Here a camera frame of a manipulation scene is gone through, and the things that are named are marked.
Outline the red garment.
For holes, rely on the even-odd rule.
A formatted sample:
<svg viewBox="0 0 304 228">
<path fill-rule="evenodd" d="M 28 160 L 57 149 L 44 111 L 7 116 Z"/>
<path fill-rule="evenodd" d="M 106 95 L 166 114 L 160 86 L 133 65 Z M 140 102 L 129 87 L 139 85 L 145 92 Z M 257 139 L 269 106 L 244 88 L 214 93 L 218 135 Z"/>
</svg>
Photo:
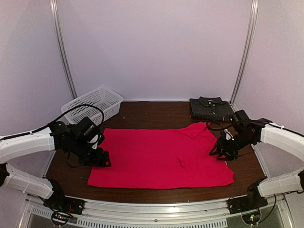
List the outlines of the red garment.
<svg viewBox="0 0 304 228">
<path fill-rule="evenodd" d="M 234 173 L 209 152 L 216 137 L 205 123 L 181 129 L 105 129 L 109 168 L 94 167 L 87 184 L 100 188 L 178 189 L 227 186 Z"/>
</svg>

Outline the black pinstriped shirt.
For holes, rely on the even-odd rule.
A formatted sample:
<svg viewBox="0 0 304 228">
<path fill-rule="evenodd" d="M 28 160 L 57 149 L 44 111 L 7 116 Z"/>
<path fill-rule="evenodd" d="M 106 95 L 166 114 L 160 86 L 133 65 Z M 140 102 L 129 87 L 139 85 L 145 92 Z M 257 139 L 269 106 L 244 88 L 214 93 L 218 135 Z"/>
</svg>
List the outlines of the black pinstriped shirt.
<svg viewBox="0 0 304 228">
<path fill-rule="evenodd" d="M 202 97 L 190 99 L 190 112 L 194 118 L 210 121 L 227 121 L 234 113 L 230 103 L 220 97 Z"/>
</svg>

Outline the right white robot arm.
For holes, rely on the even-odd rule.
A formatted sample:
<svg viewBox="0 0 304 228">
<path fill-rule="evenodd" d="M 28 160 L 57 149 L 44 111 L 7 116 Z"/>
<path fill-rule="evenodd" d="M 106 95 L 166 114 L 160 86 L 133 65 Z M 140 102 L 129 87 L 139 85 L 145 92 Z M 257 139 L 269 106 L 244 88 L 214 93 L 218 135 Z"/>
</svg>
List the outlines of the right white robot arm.
<svg viewBox="0 0 304 228">
<path fill-rule="evenodd" d="M 254 209 L 262 198 L 281 193 L 304 191 L 304 137 L 266 119 L 236 120 L 231 122 L 236 134 L 226 127 L 219 128 L 221 136 L 209 154 L 217 160 L 232 161 L 248 145 L 257 150 L 258 158 L 268 177 L 258 180 L 248 188 L 243 204 Z"/>
</svg>

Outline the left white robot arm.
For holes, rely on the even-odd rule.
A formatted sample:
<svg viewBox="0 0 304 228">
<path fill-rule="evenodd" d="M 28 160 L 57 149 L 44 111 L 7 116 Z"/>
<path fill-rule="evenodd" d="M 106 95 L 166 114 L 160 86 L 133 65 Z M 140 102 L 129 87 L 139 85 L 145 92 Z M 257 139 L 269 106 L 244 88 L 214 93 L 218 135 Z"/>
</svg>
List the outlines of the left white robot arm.
<svg viewBox="0 0 304 228">
<path fill-rule="evenodd" d="M 49 200 L 58 211 L 64 211 L 68 200 L 56 181 L 43 178 L 33 168 L 22 171 L 21 166 L 12 162 L 33 159 L 36 154 L 42 161 L 55 151 L 63 151 L 75 155 L 80 165 L 110 167 L 109 153 L 99 147 L 103 139 L 98 127 L 88 118 L 78 124 L 54 122 L 33 131 L 1 137 L 0 185 Z"/>
</svg>

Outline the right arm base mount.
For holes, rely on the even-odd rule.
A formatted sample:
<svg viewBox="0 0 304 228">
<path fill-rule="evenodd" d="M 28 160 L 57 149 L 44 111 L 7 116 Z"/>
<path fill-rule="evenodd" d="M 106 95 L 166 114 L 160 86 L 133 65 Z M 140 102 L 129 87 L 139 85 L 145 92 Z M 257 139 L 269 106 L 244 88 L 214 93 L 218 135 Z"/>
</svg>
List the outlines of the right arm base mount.
<svg viewBox="0 0 304 228">
<path fill-rule="evenodd" d="M 268 205 L 266 197 L 261 197 L 252 190 L 246 196 L 229 197 L 226 201 L 230 215 L 240 213 L 243 222 L 250 226 L 258 226 L 267 220 L 275 209 L 277 196 L 274 194 L 274 203 L 267 215 L 263 216 L 261 208 Z"/>
</svg>

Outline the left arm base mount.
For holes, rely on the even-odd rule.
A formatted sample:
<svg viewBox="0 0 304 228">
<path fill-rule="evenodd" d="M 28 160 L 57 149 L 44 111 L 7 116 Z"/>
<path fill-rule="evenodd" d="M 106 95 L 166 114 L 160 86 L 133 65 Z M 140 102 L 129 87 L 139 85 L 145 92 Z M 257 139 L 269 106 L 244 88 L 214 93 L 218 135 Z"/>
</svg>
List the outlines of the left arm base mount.
<svg viewBox="0 0 304 228">
<path fill-rule="evenodd" d="M 85 205 L 84 200 L 67 197 L 62 190 L 54 191 L 48 199 L 40 199 L 43 205 L 52 211 L 51 222 L 58 227 L 76 221 L 75 215 L 82 215 Z"/>
</svg>

